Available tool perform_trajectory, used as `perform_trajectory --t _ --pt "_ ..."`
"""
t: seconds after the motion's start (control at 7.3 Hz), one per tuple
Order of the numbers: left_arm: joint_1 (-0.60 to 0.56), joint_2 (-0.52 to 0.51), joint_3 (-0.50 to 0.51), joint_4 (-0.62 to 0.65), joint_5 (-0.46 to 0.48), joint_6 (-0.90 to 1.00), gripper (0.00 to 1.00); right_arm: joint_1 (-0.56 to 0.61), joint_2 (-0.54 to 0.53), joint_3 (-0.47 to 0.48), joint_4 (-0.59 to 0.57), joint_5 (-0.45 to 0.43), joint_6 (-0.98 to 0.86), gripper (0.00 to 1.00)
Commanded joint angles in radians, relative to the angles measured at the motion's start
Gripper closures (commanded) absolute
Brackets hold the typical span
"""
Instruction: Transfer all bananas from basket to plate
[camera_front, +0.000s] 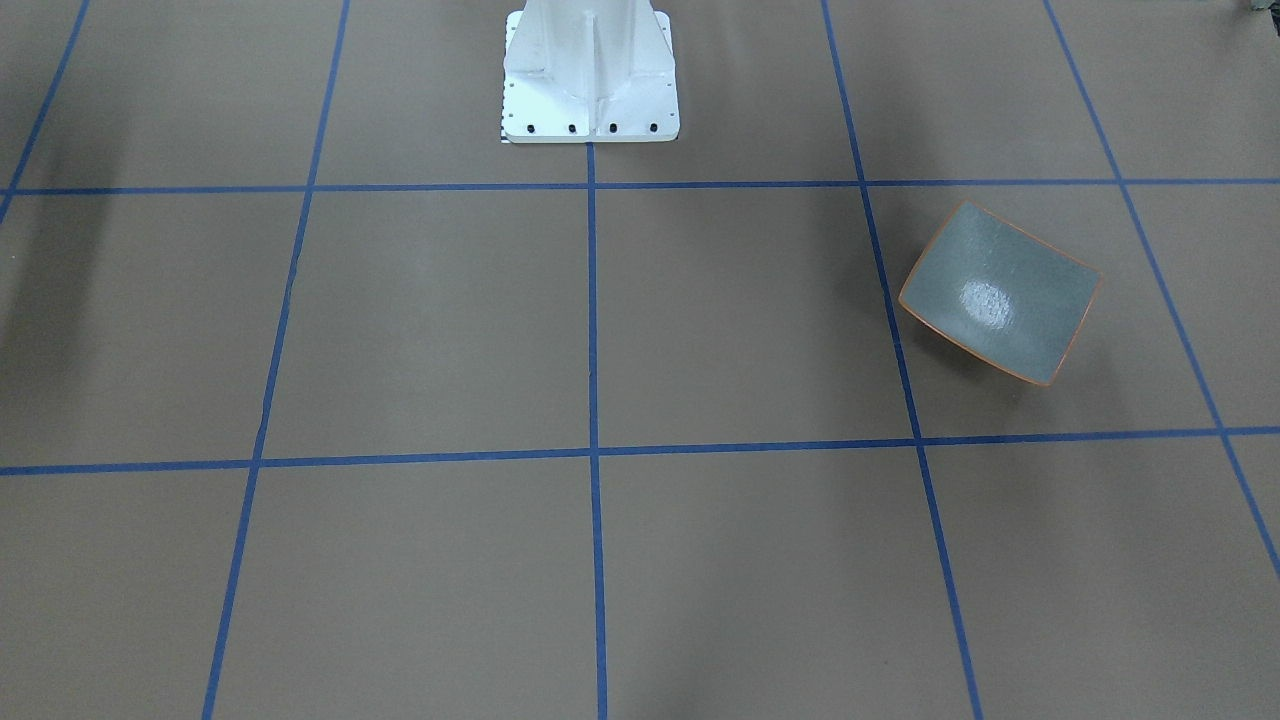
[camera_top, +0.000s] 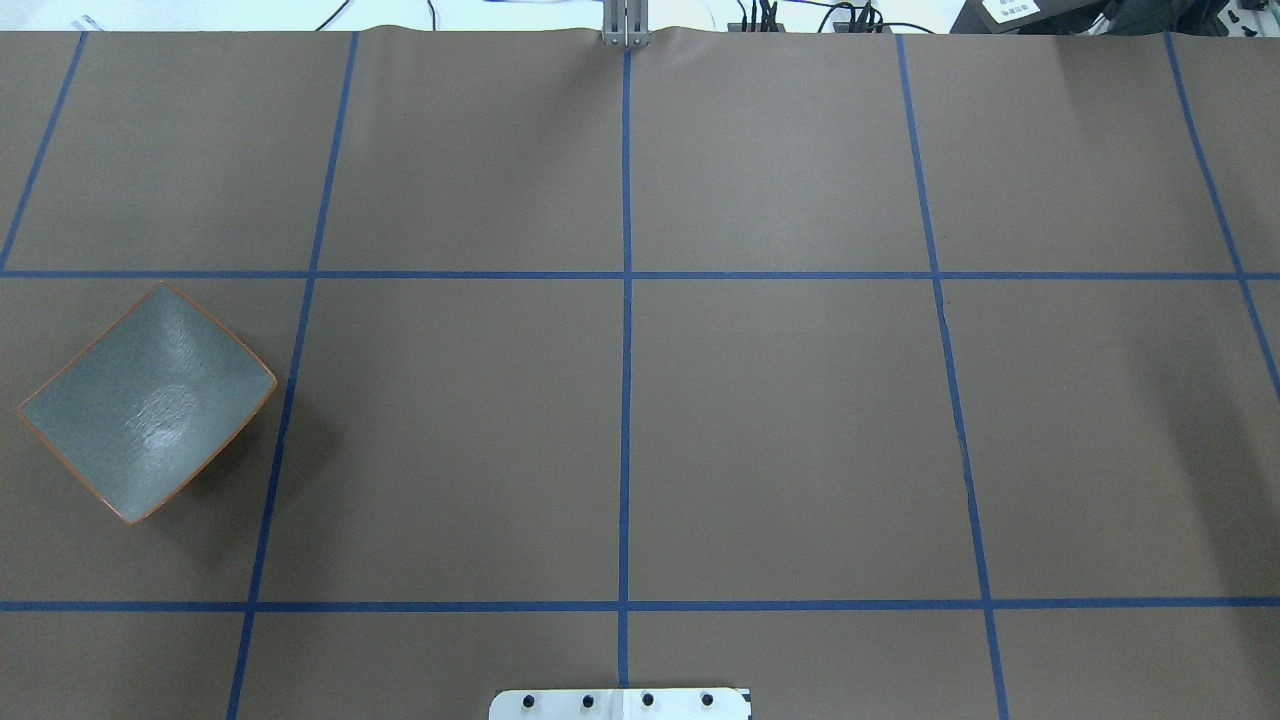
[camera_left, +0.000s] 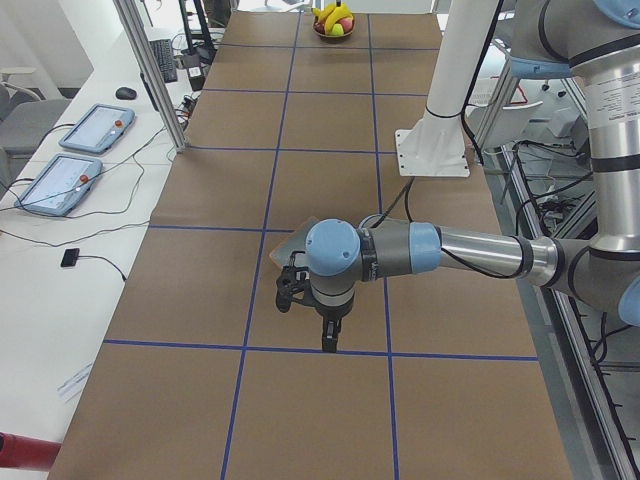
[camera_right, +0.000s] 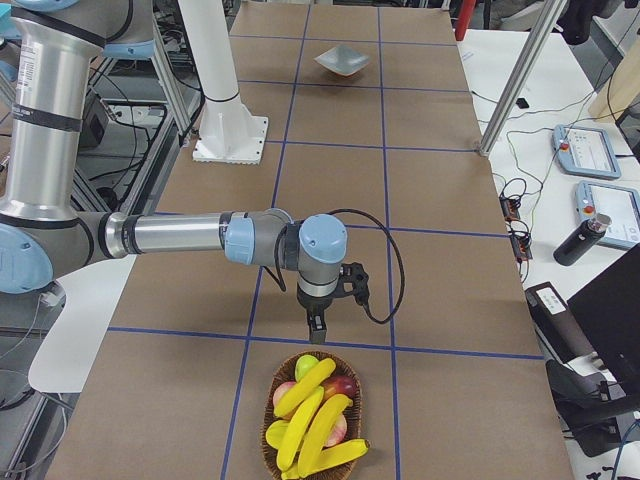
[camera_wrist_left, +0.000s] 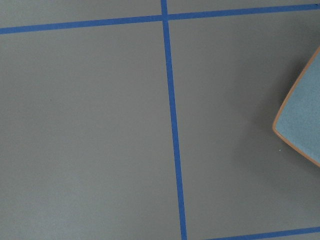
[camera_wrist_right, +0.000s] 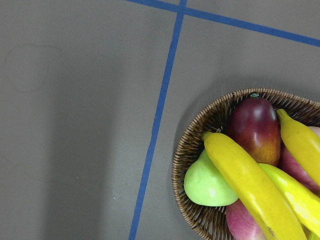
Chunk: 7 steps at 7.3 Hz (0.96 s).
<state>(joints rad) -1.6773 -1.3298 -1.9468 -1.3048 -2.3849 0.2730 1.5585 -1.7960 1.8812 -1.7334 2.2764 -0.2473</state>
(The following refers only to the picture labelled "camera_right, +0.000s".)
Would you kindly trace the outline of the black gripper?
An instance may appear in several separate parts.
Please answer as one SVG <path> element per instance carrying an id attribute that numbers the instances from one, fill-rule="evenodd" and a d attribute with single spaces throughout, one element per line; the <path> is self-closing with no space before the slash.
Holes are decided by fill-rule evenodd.
<path id="1" fill-rule="evenodd" d="M 324 312 L 331 306 L 332 297 L 330 295 L 315 297 L 304 291 L 298 291 L 297 300 L 307 313 L 309 342 L 324 343 L 327 334 Z"/>

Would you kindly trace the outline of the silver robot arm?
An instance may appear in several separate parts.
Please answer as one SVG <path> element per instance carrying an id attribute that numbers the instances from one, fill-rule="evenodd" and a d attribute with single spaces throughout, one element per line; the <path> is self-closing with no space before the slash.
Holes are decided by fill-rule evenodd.
<path id="1" fill-rule="evenodd" d="M 149 1 L 16 1 L 21 36 L 11 157 L 1 199 L 1 289 L 39 290 L 106 259 L 221 250 L 232 262 L 297 273 L 309 339 L 326 338 L 324 312 L 343 296 L 347 232 L 330 214 L 293 220 L 259 212 L 127 216 L 78 212 L 71 192 L 89 67 L 97 56 L 149 58 Z"/>

